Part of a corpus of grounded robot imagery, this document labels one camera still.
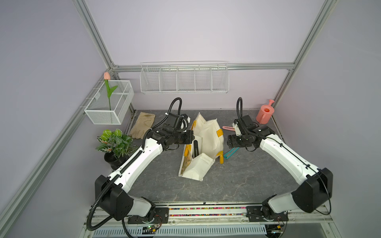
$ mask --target black cable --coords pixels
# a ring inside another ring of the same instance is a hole
[[[124,229],[124,232],[126,233],[126,235],[129,237],[129,238],[133,238],[130,233],[127,231],[127,228],[126,228],[126,224],[124,223],[124,218],[122,218],[122,226],[123,226],[123,229]]]
[[[253,151],[255,151],[255,150],[257,149],[257,148],[254,148],[254,150],[248,150],[247,147],[245,147],[245,148],[246,148],[246,150],[249,151],[249,152],[253,152]]]
[[[161,120],[161,121],[160,121],[159,123],[157,123],[156,125],[154,125],[152,128],[149,128],[149,129],[146,131],[146,133],[144,134],[144,136],[143,136],[143,141],[142,141],[142,149],[143,149],[143,150],[144,150],[144,146],[146,145],[146,139],[147,139],[147,135],[148,135],[148,133],[149,133],[151,130],[155,129],[156,127],[160,126],[161,124],[163,124],[163,123],[165,122],[165,120],[168,118],[168,114],[171,113],[171,111],[172,111],[173,104],[174,104],[176,101],[179,101],[179,108],[178,108],[178,110],[177,110],[177,113],[180,115],[181,105],[182,105],[182,99],[181,99],[180,97],[177,97],[177,98],[175,98],[175,99],[171,102],[171,104],[170,104],[170,106],[169,106],[169,109],[168,109],[168,112],[167,112],[167,114],[165,115],[164,119]]]
[[[255,125],[257,125],[257,127],[259,127],[258,123],[254,122],[254,121],[253,121],[253,123],[254,123]]]
[[[120,173],[123,174],[127,168],[143,153],[143,151],[139,150],[139,152],[120,170]]]
[[[277,142],[277,143],[282,147],[283,144],[280,143],[279,141],[275,140],[274,138],[266,137],[266,136],[261,136],[261,135],[258,135],[258,134],[256,134],[256,133],[253,133],[253,132],[249,131],[249,130],[244,126],[243,121],[242,121],[242,104],[243,104],[243,102],[242,102],[242,98],[239,97],[238,100],[237,100],[236,110],[237,110],[238,120],[239,120],[239,122],[242,124],[243,129],[244,129],[248,134],[250,134],[250,135],[258,136],[258,137],[261,137],[261,138],[272,139],[273,141]],[[239,114],[239,105],[241,106],[241,115]],[[323,214],[323,215],[329,215],[329,214],[331,214],[331,211],[332,211],[332,207],[331,207],[331,198],[330,198],[330,195],[329,195],[329,193],[328,193],[328,189],[327,189],[327,187],[325,186],[324,180],[320,177],[320,175],[319,175],[315,170],[313,170],[309,165],[307,165],[306,163],[304,163],[304,162],[303,162],[299,157],[297,157],[294,153],[292,153],[291,151],[289,151],[289,150],[288,150],[286,147],[284,147],[284,146],[283,146],[283,148],[286,149],[290,154],[292,154],[293,156],[295,156],[300,162],[302,162],[302,163],[306,166],[306,168],[311,169],[311,170],[312,170],[312,171],[313,171],[313,172],[320,178],[321,182],[323,183],[324,189],[325,189],[325,191],[326,191],[326,193],[327,193],[328,202],[329,202],[329,205],[330,205],[330,210],[329,210],[329,212],[328,212],[327,214],[322,213],[322,212],[320,212],[320,211],[318,211],[318,210],[316,210],[316,211],[319,212],[319,213],[321,213],[321,214]]]
[[[160,227],[162,227],[162,224],[163,224],[163,218],[159,215],[155,215],[155,217],[159,217],[160,218],[160,226],[158,228],[156,228],[156,230],[158,230]]]
[[[283,236],[283,234],[286,232],[287,223],[288,223],[288,219],[286,220],[286,225],[285,225],[285,228],[283,229],[283,233],[282,233],[278,238],[281,238],[281,237]]]
[[[180,147],[180,144],[177,144],[177,147],[174,149],[168,149],[168,150],[177,150]]]
[[[95,226],[92,226],[91,225],[91,221],[93,219],[93,215],[94,215],[94,212],[95,212],[95,209],[98,207],[98,204],[101,200],[101,198],[106,194],[106,192],[109,190],[109,188],[111,187],[112,184],[114,184],[114,182],[120,177],[119,174],[117,174],[105,187],[104,189],[102,189],[101,193],[98,195],[98,197],[96,198],[94,204],[92,205],[92,207],[90,208],[90,211],[89,211],[89,214],[87,215],[87,220],[86,220],[86,228],[87,230],[89,231],[92,231],[92,230],[96,230],[98,228],[100,228],[103,224],[105,224],[107,221],[109,221],[112,216],[108,216],[106,219],[104,219],[103,221],[101,221],[100,223],[96,224]]]

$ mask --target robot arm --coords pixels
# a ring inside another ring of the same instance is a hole
[[[172,102],[170,109],[176,100],[180,100],[181,105],[181,99],[177,98]],[[140,216],[142,220],[148,222],[153,220],[155,204],[146,198],[129,196],[127,193],[156,156],[168,150],[172,144],[190,144],[194,140],[193,131],[187,131],[190,118],[186,114],[170,113],[170,109],[166,113],[166,118],[146,133],[142,146],[120,168],[108,177],[101,175],[97,178],[96,203],[93,207],[101,207],[115,220],[133,215]],[[161,129],[155,129],[161,124],[163,124]],[[93,210],[95,208],[90,210],[86,222],[88,230],[95,230],[102,225],[101,223],[94,227],[91,225]]]
[[[313,212],[317,207],[332,197],[332,172],[327,168],[319,169],[298,155],[271,130],[268,126],[258,126],[249,115],[239,114],[233,127],[236,135],[228,136],[229,148],[250,147],[261,148],[274,157],[300,185],[295,191],[282,195],[274,195],[263,201],[262,210],[255,216],[273,220],[277,214],[288,210],[302,209]]]

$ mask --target teal plastic clip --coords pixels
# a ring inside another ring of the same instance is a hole
[[[226,154],[224,154],[224,158],[227,160],[227,159],[230,158],[230,157],[231,157],[231,156],[232,156],[238,149],[239,149],[239,147],[231,149],[229,152],[227,152]]]

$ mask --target beige glove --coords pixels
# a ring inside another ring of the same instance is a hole
[[[130,131],[130,136],[134,139],[143,139],[145,132],[151,128],[155,120],[155,114],[141,112],[134,127]]]

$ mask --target black mounting plate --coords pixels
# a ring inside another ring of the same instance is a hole
[[[247,217],[249,218],[249,222],[267,222],[267,220],[263,219],[262,216],[257,216],[255,214],[258,214],[261,212],[261,207],[262,205],[258,205],[258,206],[247,206],[246,207],[246,210],[247,210]],[[286,222],[288,221],[288,215],[287,214],[284,214],[283,212],[281,213],[278,213],[277,214],[280,219],[279,221],[283,221],[283,222]]]
[[[168,223],[169,217],[169,208],[155,208],[155,215],[160,216],[162,220],[162,224]],[[151,224],[160,224],[160,217],[155,217]],[[128,218],[128,224],[147,224],[141,220],[140,216],[131,216]]]

